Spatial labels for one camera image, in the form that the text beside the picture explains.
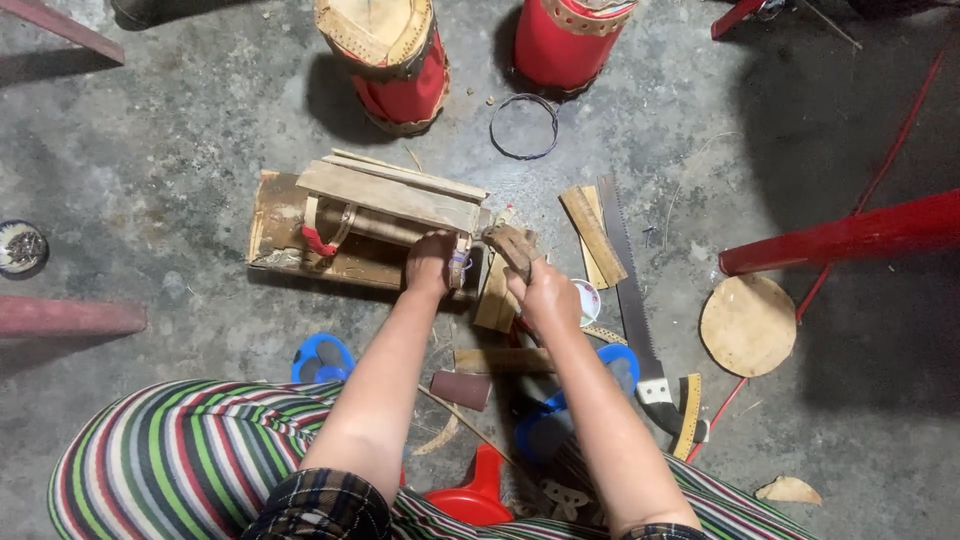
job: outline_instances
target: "hand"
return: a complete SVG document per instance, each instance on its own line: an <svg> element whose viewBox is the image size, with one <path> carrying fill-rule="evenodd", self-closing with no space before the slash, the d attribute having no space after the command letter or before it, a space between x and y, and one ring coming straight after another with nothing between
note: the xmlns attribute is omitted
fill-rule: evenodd
<svg viewBox="0 0 960 540"><path fill-rule="evenodd" d="M410 248L407 256L407 290L428 295L439 302L450 289L450 258L457 247L457 234L431 231Z"/></svg>
<svg viewBox="0 0 960 540"><path fill-rule="evenodd" d="M541 334L580 331L580 291L543 257L530 266L530 284L505 268L507 288L514 293L523 314Z"/></svg>

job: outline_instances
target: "person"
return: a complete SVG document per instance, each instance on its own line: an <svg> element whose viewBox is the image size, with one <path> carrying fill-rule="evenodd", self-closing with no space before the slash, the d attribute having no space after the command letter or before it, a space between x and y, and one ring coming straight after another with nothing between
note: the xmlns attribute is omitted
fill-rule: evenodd
<svg viewBox="0 0 960 540"><path fill-rule="evenodd" d="M772 507L662 454L542 258L507 286L556 364L606 528L472 527L399 485L454 236L411 249L406 289L346 382L182 380L108 406L69 445L48 504L62 538L701 540L812 538Z"/></svg>

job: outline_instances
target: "hand saw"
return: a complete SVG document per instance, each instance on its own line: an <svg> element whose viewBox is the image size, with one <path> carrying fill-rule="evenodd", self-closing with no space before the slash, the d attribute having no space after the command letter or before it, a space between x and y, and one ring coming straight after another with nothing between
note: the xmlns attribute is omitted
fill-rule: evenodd
<svg viewBox="0 0 960 540"><path fill-rule="evenodd" d="M684 425L684 416L673 405L670 385L663 373L663 364L654 352L647 314L643 308L643 295L636 279L634 250L630 237L627 236L627 224L623 219L623 206L620 204L616 178L613 174L600 177L599 187L607 237L616 256L627 270L627 277L616 286L616 296L620 303L620 316L623 318L623 335L640 364L640 382L636 385L636 395L654 424L671 435L679 436ZM709 423L701 420L697 423L693 440L704 442L708 435Z"/></svg>

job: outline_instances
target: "person's right hand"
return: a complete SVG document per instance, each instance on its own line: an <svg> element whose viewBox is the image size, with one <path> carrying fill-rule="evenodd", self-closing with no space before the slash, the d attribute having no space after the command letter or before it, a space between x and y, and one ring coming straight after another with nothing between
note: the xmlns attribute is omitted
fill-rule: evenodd
<svg viewBox="0 0 960 540"><path fill-rule="evenodd" d="M531 264L529 285L510 268L505 268L504 273L507 288L538 332L580 331L580 291L543 257Z"/></svg>

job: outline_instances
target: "red dustpan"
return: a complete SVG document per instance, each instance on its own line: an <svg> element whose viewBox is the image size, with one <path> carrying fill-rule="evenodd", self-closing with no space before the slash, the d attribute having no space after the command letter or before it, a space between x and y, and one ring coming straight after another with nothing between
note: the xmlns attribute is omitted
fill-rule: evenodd
<svg viewBox="0 0 960 540"><path fill-rule="evenodd" d="M464 487L438 489L424 495L454 519L482 527L514 520L500 503L500 454L489 444L477 447L473 481Z"/></svg>

